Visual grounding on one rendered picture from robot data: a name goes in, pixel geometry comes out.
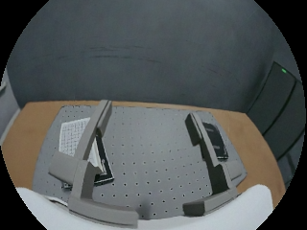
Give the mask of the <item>white deep-well block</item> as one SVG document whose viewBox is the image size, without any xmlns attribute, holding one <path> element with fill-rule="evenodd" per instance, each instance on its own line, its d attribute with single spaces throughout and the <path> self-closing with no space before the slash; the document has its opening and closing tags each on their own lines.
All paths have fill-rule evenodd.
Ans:
<svg viewBox="0 0 307 230">
<path fill-rule="evenodd" d="M 69 156 L 74 156 L 74 152 L 76 152 L 76 148 L 82 134 L 85 130 L 85 126 L 89 122 L 89 118 L 74 120 L 74 122 L 62 123 L 61 131 L 60 131 L 60 143 L 59 150 L 62 153 L 68 153 Z M 103 173 L 103 166 L 101 166 L 99 150 L 97 149 L 96 138 L 93 141 L 91 153 L 89 153 L 88 161 L 91 161 L 91 164 L 96 168 L 97 173 Z"/>
</svg>

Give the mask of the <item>grey perforated base plate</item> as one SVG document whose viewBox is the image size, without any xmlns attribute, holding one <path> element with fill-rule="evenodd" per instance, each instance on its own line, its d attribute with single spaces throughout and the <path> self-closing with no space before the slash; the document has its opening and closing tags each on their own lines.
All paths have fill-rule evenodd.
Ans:
<svg viewBox="0 0 307 230">
<path fill-rule="evenodd" d="M 59 150 L 62 123 L 91 118 L 98 104 L 63 104 L 47 130 L 35 161 L 32 191 L 56 196 L 68 203 L 72 188 L 49 174 L 54 153 Z M 92 199 L 114 206 L 134 207 L 138 219 L 168 219 L 184 215 L 183 204 L 212 195 L 210 177 L 200 145 L 192 146 L 184 120 L 189 112 L 203 122 L 218 126 L 229 158 L 237 160 L 242 175 L 248 175 L 233 143 L 210 111 L 180 108 L 113 106 L 104 134 L 104 146 L 115 179 L 93 184 Z"/>
</svg>

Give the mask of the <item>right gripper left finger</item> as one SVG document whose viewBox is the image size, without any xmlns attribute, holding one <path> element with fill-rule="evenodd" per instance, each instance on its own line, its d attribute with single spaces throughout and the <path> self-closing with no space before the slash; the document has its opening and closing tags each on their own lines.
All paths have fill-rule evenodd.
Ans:
<svg viewBox="0 0 307 230">
<path fill-rule="evenodd" d="M 138 229 L 138 214 L 133 207 L 112 206 L 92 199 L 96 168 L 88 161 L 88 156 L 96 135 L 99 138 L 104 137 L 111 112 L 111 101 L 100 100 L 85 127 L 74 156 L 57 150 L 51 160 L 49 174 L 72 185 L 72 193 L 68 196 L 69 214 L 101 225 Z"/>
</svg>

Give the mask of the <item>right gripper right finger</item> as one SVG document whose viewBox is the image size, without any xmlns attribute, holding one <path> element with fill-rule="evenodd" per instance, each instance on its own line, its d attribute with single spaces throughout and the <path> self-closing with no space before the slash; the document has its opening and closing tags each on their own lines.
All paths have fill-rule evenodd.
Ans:
<svg viewBox="0 0 307 230">
<path fill-rule="evenodd" d="M 211 145 L 210 138 L 208 138 L 199 114 L 189 112 L 184 123 L 187 127 L 189 138 L 191 138 L 192 146 L 201 146 L 208 169 L 208 177 L 210 177 L 212 195 L 184 203 L 183 211 L 184 215 L 206 216 L 211 212 L 218 211 L 219 208 L 226 206 L 231 200 L 237 198 L 237 187 L 231 184 L 231 180 L 241 176 L 242 170 L 239 168 L 237 160 L 219 164 L 218 157 L 216 157 L 214 147 Z"/>
</svg>

